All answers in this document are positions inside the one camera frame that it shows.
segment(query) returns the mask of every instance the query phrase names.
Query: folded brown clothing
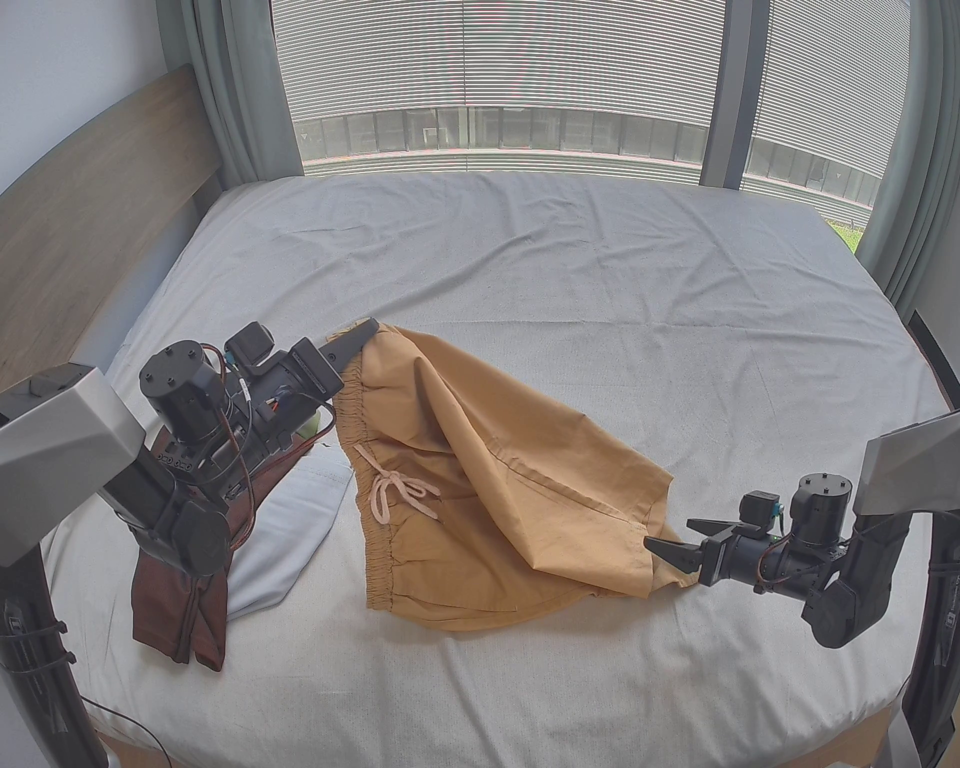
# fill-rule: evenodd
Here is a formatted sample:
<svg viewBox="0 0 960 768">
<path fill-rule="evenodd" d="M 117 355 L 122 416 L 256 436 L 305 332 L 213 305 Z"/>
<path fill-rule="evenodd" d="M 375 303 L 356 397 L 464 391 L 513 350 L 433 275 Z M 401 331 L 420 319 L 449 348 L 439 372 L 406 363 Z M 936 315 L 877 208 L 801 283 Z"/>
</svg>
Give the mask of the folded brown clothing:
<svg viewBox="0 0 960 768">
<path fill-rule="evenodd" d="M 343 374 L 367 605 L 478 630 L 588 594 L 688 586 L 644 536 L 672 476 L 586 416 L 433 336 L 381 325 Z"/>
<path fill-rule="evenodd" d="M 170 442 L 163 428 L 154 440 L 152 451 L 158 455 Z M 303 442 L 294 436 L 286 455 Z M 299 456 L 275 463 L 253 478 L 257 507 L 283 476 L 297 463 Z M 250 498 L 241 493 L 229 505 L 227 520 L 234 537 L 250 516 Z M 202 579 L 151 557 L 142 549 L 136 562 L 131 587 L 133 639 L 156 648 L 177 663 L 190 661 L 190 651 L 204 666 L 219 672 L 227 653 L 227 574 L 223 570 Z"/>
</svg>

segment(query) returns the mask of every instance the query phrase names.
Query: bed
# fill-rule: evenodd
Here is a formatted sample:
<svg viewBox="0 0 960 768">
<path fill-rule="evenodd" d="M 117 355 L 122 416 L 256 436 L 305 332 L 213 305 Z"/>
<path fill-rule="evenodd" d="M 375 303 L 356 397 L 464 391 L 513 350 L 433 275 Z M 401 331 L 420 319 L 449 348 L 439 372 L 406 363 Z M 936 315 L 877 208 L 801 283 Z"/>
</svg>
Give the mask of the bed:
<svg viewBox="0 0 960 768">
<path fill-rule="evenodd" d="M 896 312 L 809 207 L 730 190 L 536 174 L 289 179 L 230 190 L 108 378 L 250 320 L 281 347 L 362 316 L 434 333 L 577 408 L 675 475 L 668 519 L 754 488 L 856 478 L 864 443 L 947 406 Z M 772 766 L 883 710 L 920 628 L 929 521 L 890 608 L 840 650 L 743 585 L 587 599 L 505 630 L 365 608 L 351 485 L 278 606 L 228 625 L 222 673 L 131 638 L 135 542 L 99 498 L 44 542 L 78 686 L 196 768 Z M 104 733 L 150 746 L 90 711 Z"/>
</svg>

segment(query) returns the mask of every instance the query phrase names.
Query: baseboard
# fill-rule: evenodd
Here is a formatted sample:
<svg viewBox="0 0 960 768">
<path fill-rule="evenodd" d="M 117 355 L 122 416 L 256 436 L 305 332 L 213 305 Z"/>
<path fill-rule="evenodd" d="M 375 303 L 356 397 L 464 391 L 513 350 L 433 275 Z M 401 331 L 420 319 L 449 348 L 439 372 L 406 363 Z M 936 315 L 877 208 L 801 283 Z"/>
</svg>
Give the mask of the baseboard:
<svg viewBox="0 0 960 768">
<path fill-rule="evenodd" d="M 917 346 L 926 356 L 930 368 L 933 369 L 934 374 L 940 381 L 940 388 L 944 391 L 950 407 L 953 409 L 960 408 L 960 381 L 957 380 L 956 373 L 950 367 L 944 351 L 940 349 L 937 340 L 933 338 L 930 329 L 926 327 L 924 319 L 915 311 L 913 317 L 910 318 L 910 322 L 907 323 L 907 327 L 917 341 Z"/>
</svg>

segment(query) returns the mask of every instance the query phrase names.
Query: gray curtain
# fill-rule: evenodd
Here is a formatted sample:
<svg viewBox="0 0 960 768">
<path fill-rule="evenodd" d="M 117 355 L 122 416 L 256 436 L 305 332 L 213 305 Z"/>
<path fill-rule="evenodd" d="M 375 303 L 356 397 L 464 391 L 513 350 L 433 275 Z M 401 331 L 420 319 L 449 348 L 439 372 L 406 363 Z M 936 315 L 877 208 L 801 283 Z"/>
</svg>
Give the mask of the gray curtain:
<svg viewBox="0 0 960 768">
<path fill-rule="evenodd" d="M 193 64 L 221 184 L 302 176 L 268 0 L 156 0 L 170 70 Z"/>
<path fill-rule="evenodd" d="M 910 3 L 910 73 L 897 136 L 856 256 L 907 320 L 960 179 L 960 12 Z"/>
</svg>

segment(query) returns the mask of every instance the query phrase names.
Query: wooden bed frame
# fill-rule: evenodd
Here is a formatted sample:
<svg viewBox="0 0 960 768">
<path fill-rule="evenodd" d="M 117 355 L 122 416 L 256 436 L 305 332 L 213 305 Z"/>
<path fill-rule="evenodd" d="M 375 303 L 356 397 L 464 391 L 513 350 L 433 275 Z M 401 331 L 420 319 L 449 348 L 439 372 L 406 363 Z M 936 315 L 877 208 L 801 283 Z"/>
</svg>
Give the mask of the wooden bed frame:
<svg viewBox="0 0 960 768">
<path fill-rule="evenodd" d="M 0 390 L 70 359 L 124 276 L 220 165 L 184 66 L 72 133 L 0 195 Z M 864 765 L 888 717 L 884 710 L 780 768 Z M 157 751 L 107 742 L 125 768 L 166 764 Z M 960 767 L 960 745 L 941 765 Z"/>
</svg>

